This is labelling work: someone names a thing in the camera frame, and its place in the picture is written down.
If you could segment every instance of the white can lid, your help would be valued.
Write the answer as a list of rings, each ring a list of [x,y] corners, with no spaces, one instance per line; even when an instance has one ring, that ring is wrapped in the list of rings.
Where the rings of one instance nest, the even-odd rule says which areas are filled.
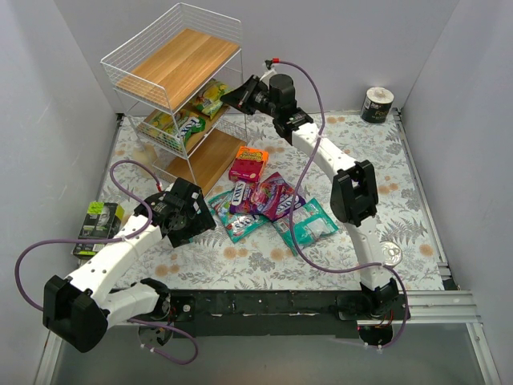
[[[372,87],[367,90],[367,97],[371,102],[388,104],[394,101],[394,94],[383,87]]]

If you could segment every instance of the box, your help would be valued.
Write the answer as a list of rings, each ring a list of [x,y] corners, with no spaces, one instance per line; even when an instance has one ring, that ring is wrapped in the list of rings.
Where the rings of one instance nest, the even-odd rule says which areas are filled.
[[[79,239],[113,238],[119,232],[123,215],[124,210],[117,203],[91,202],[80,230]],[[104,244],[77,243],[73,249],[73,255],[80,259],[90,259],[104,246]]]
[[[255,148],[240,147],[228,173],[231,181],[258,182],[269,160],[269,153]]]

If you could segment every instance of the white wire rack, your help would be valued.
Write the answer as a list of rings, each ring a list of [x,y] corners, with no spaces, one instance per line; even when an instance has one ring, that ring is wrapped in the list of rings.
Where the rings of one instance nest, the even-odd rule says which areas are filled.
[[[147,66],[155,57],[179,61],[178,57],[183,50],[173,50],[170,47],[173,47],[177,41],[186,43],[187,39],[184,38],[186,33],[189,34],[189,39],[191,36],[193,38],[197,36],[199,39],[213,37],[216,44],[224,47],[225,53],[217,58],[215,65],[210,65],[200,77],[200,81],[196,79],[197,85],[194,83],[194,86],[188,86],[191,82],[187,77],[176,76],[173,78],[173,75],[179,72],[173,72],[172,65],[169,66],[171,69],[165,81],[153,79],[151,76],[147,76],[151,79],[145,79],[141,75],[143,71],[141,68]],[[135,133],[140,140],[149,141],[159,149],[158,153],[161,155],[156,160],[154,167],[163,179],[174,181],[175,177],[168,170],[166,171],[166,168],[169,161],[178,156],[187,161],[192,179],[196,183],[190,157],[214,129],[220,129],[247,142],[245,119],[244,126],[241,127],[216,116],[215,123],[210,124],[211,127],[205,130],[201,139],[192,148],[189,146],[187,149],[184,139],[180,137],[180,127],[176,119],[176,113],[183,107],[190,109],[190,104],[187,106],[186,104],[213,77],[228,84],[231,88],[239,87],[244,82],[241,44],[242,28],[239,20],[196,6],[178,3],[101,60]],[[203,60],[206,65],[214,62],[214,60],[209,61],[208,56],[203,57]],[[174,123],[173,131],[162,131],[146,123],[145,117],[133,116],[132,111],[136,111],[135,106],[138,103],[169,114],[169,118]]]

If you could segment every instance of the teal candy bag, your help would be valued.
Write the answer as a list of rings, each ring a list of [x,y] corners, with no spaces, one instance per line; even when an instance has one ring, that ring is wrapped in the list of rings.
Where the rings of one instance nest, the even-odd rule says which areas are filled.
[[[292,236],[290,235],[289,215],[273,222],[273,225],[293,254],[297,255],[296,247],[294,247]],[[326,214],[315,198],[299,209],[294,210],[294,233],[296,234],[297,244],[301,249],[337,231],[337,225]]]
[[[265,222],[269,222],[269,219],[263,215],[231,214],[230,204],[232,203],[232,195],[233,190],[223,192],[213,197],[208,201],[208,204],[212,207],[212,214],[216,213],[221,222],[223,222],[230,239],[232,239],[233,243],[237,243]]]

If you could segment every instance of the floral tablecloth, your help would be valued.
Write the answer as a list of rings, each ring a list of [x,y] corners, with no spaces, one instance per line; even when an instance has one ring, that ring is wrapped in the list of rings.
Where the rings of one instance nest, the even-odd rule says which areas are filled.
[[[233,123],[244,117],[228,115]],[[314,116],[317,124],[320,116]],[[130,158],[136,141],[129,122],[124,120],[111,162]],[[403,261],[397,271],[408,290],[443,290],[435,247],[427,231],[418,193],[408,168],[392,116],[384,124],[369,125],[358,115],[327,114],[325,134],[343,151],[357,160],[370,160],[378,182],[378,232],[382,241],[398,243]],[[274,131],[271,119],[248,117],[249,145],[269,152],[263,178],[280,172],[295,184],[305,166],[306,156],[288,145]],[[124,165],[116,173],[119,181],[141,197],[155,192],[155,183],[142,176],[136,166]],[[228,171],[208,197],[233,187]],[[334,219],[329,208],[331,183],[315,164],[303,181],[306,199],[315,197]],[[103,201],[121,203],[128,212],[136,202],[124,197],[107,178]],[[359,290],[359,274],[326,274],[294,257],[270,223],[261,226],[236,244],[228,238],[219,219],[213,231],[195,237],[193,243],[173,249],[164,240],[149,249],[118,281],[127,287],[142,278],[152,277],[172,289],[250,289],[250,290]],[[305,249],[319,265],[331,269],[357,264],[353,245],[342,224],[331,237]]]

